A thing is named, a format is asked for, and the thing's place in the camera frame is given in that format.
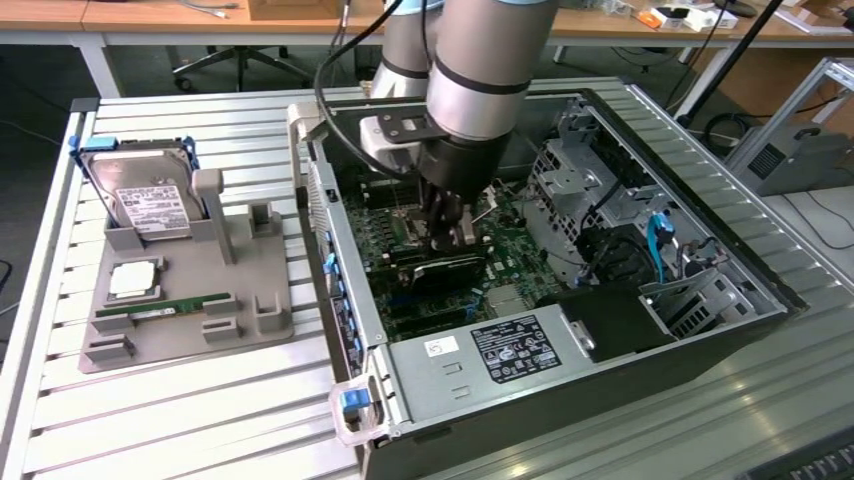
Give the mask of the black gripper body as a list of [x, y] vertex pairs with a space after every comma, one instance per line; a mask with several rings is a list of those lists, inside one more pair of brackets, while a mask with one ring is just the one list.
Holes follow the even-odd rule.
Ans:
[[494, 139], [465, 140], [450, 136], [423, 142], [418, 171], [427, 182], [473, 203], [490, 185], [512, 134]]

